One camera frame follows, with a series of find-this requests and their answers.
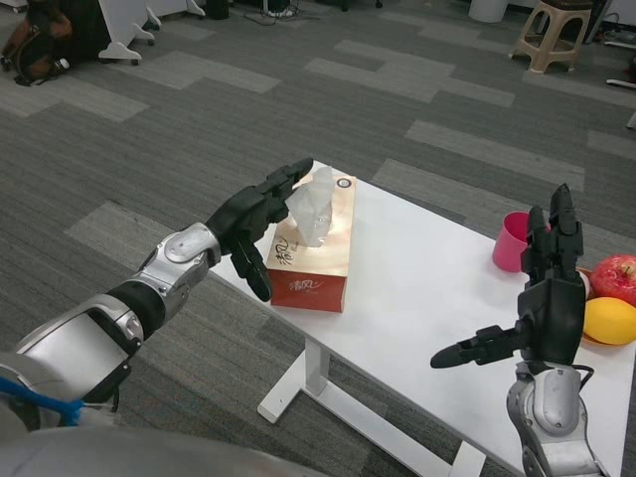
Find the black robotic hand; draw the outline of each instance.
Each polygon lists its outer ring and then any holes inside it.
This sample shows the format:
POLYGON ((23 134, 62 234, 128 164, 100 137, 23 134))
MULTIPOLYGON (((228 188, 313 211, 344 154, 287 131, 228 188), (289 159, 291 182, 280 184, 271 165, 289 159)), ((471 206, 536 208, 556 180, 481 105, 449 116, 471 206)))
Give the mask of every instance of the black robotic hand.
POLYGON ((259 186, 234 194, 206 222, 219 240, 222 254, 232 255, 238 276, 247 280, 262 301, 271 298, 271 282, 254 243, 262 239, 270 224, 287 217, 285 201, 293 193, 293 186, 311 171, 313 162, 308 158, 281 167, 259 186))
POLYGON ((576 271, 583 255, 581 223, 576 219, 571 194, 563 184, 553 194, 550 230, 539 206, 530 210, 528 248, 522 269, 530 280, 519 295, 519 320, 502 330, 491 326, 475 337, 441 350, 433 368, 450 368, 475 361, 487 365, 522 351, 525 360, 571 365, 583 333, 584 285, 576 271))

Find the blue cable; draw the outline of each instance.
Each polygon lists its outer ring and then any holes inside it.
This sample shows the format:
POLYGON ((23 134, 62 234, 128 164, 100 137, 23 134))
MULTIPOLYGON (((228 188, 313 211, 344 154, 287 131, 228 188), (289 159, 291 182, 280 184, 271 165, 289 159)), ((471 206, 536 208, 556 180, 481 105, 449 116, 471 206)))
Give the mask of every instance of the blue cable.
POLYGON ((35 393, 22 385, 2 377, 0 377, 0 393, 22 398, 39 407, 53 410, 62 416, 65 425, 78 425, 80 410, 84 407, 84 403, 81 400, 64 402, 63 400, 35 393))

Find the black cable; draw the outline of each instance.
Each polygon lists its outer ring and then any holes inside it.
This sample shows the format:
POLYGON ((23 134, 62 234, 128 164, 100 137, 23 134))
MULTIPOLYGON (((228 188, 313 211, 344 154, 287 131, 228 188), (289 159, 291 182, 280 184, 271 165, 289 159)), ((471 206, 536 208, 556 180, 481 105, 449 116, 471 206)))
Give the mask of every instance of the black cable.
POLYGON ((250 18, 247 16, 247 13, 251 13, 251 14, 256 14, 257 12, 255 10, 252 11, 248 11, 245 8, 242 9, 242 17, 245 18, 246 20, 250 20, 251 22, 254 22, 256 25, 260 25, 261 27, 273 27, 276 22, 292 22, 294 20, 298 20, 301 16, 303 20, 320 20, 320 18, 318 17, 313 17, 313 16, 305 16, 304 12, 300 9, 300 0, 296 0, 296 4, 294 5, 293 3, 291 3, 291 1, 289 2, 289 5, 286 7, 286 9, 291 10, 292 15, 290 15, 289 17, 276 17, 276 16, 270 16, 268 13, 269 12, 265 12, 262 8, 260 9, 260 17, 261 18, 271 18, 273 19, 272 22, 270 23, 264 23, 264 22, 259 22, 258 20, 254 19, 254 18, 250 18))
POLYGON ((579 390, 582 390, 583 387, 587 384, 587 382, 591 380, 592 376, 594 376, 594 368, 591 368, 590 366, 584 366, 584 365, 572 365, 572 367, 575 368, 577 371, 587 371, 587 374, 585 375, 583 380, 580 382, 579 390))
POLYGON ((115 388, 115 392, 112 395, 112 408, 111 412, 117 412, 119 409, 119 387, 115 388))

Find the yellow fruit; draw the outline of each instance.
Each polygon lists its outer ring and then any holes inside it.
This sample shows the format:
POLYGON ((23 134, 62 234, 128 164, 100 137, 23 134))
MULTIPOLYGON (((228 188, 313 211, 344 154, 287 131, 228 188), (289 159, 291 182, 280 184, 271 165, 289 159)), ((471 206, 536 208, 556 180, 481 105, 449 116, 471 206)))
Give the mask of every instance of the yellow fruit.
POLYGON ((584 332, 608 345, 636 340, 636 308, 618 298, 594 298, 585 305, 584 332))

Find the white table leg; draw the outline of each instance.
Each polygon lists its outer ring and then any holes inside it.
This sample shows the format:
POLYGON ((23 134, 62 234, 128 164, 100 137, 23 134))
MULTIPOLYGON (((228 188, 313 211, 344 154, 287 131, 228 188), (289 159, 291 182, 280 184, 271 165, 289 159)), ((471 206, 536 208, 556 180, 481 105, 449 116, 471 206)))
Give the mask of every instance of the white table leg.
POLYGON ((135 40, 147 40, 148 44, 154 45, 155 36, 152 33, 146 32, 136 23, 132 24, 132 30, 135 32, 135 40))
POLYGON ((627 122, 627 127, 629 127, 630 129, 633 129, 636 127, 636 111, 634 111, 634 115, 632 116, 632 118, 627 122))
POLYGON ((485 461, 482 452, 468 442, 462 442, 448 477, 479 477, 485 461))
POLYGON ((100 58, 105 60, 132 60, 141 61, 141 55, 127 48, 123 43, 111 42, 105 50, 99 52, 100 58))
POLYGON ((276 423, 303 391, 417 475, 426 477, 478 477, 486 456, 463 442, 449 465, 368 407, 329 382, 330 354, 312 340, 305 351, 258 406, 258 413, 276 423))
POLYGON ((329 356, 318 343, 305 338, 305 387, 315 396, 320 396, 327 386, 329 356))
POLYGON ((303 351, 258 405, 258 413, 272 424, 276 424, 304 384, 305 352, 303 351))

